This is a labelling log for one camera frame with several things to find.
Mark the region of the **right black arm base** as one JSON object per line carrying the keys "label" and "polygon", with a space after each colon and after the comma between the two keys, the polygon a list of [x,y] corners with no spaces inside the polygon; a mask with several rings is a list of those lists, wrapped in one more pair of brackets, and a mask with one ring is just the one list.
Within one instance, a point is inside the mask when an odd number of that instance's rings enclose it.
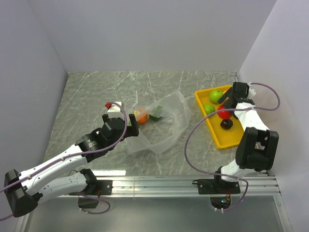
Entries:
{"label": "right black arm base", "polygon": [[196,179],[192,181],[197,186],[199,195],[211,195],[210,203],[214,209],[226,210],[231,206],[231,195],[240,194],[238,182],[226,182],[216,179]]}

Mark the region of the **clear plastic bag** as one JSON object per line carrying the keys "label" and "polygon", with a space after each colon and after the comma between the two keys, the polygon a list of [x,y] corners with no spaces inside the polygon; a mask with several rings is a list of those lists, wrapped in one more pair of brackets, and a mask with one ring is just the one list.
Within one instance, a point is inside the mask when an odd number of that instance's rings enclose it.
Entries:
{"label": "clear plastic bag", "polygon": [[162,118],[154,122],[148,117],[147,122],[138,124],[139,135],[127,138],[129,154],[144,150],[161,154],[176,145],[181,134],[189,126],[192,113],[185,97],[178,90],[147,106],[135,108],[140,111],[136,120],[144,114],[149,116],[158,105],[162,107]]}

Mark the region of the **green fruit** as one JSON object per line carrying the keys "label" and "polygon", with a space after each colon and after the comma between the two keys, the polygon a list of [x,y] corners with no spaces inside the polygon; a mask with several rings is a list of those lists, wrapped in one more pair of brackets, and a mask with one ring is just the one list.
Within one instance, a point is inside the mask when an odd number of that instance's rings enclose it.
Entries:
{"label": "green fruit", "polygon": [[206,115],[209,115],[216,111],[215,107],[212,104],[205,104],[203,105],[204,111]]}

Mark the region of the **red fruit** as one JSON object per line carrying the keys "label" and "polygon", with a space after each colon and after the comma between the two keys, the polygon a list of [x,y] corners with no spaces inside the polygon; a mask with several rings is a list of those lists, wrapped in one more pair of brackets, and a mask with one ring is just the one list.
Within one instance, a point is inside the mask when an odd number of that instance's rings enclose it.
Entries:
{"label": "red fruit", "polygon": [[[224,105],[220,105],[217,110],[223,110],[225,109],[225,106]],[[222,120],[228,120],[230,119],[230,117],[232,116],[230,112],[228,111],[220,111],[217,113],[217,115],[222,119]]]}

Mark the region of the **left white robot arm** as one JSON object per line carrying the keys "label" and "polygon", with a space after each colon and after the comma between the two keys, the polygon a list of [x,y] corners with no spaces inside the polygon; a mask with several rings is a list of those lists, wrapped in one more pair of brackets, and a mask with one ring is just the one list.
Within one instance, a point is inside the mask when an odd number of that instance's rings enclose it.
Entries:
{"label": "left white robot arm", "polygon": [[139,126],[134,114],[128,119],[103,115],[103,126],[84,135],[54,158],[25,171],[8,171],[4,177],[4,192],[13,217],[24,216],[40,203],[68,193],[92,194],[98,181],[90,169],[82,169],[72,177],[61,175],[76,167],[105,156],[127,137],[136,137]]}

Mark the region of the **dark purple fruit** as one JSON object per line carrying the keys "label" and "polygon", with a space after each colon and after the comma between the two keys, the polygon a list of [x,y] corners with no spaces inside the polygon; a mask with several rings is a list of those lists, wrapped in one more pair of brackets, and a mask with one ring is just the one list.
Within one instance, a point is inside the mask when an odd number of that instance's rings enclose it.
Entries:
{"label": "dark purple fruit", "polygon": [[233,121],[231,119],[224,119],[220,123],[220,126],[224,130],[229,130],[233,127]]}

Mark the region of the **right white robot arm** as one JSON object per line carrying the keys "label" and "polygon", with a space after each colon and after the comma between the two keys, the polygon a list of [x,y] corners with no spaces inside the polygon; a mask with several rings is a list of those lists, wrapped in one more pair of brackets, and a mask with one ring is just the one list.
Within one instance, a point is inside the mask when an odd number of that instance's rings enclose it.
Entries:
{"label": "right white robot arm", "polygon": [[279,134],[261,120],[257,112],[259,108],[253,101],[255,94],[250,83],[234,82],[218,100],[224,109],[230,109],[230,115],[240,122],[243,129],[235,159],[219,168],[221,176],[212,182],[213,189],[218,193],[225,192],[229,182],[236,182],[254,172],[268,171],[273,166]]}

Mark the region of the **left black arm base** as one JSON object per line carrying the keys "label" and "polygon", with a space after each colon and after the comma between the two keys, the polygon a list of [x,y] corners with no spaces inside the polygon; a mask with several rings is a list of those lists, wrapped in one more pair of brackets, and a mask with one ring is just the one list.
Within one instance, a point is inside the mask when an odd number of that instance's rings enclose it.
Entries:
{"label": "left black arm base", "polygon": [[[103,196],[110,196],[112,194],[113,181],[112,180],[99,180],[94,187],[91,187],[90,190],[85,190],[83,192],[73,192],[69,193],[70,196],[78,197],[78,207],[81,211],[98,215],[106,213],[110,210],[111,204],[103,198]],[[104,203],[107,205],[107,208],[101,212],[93,212],[99,206],[99,203]]]}

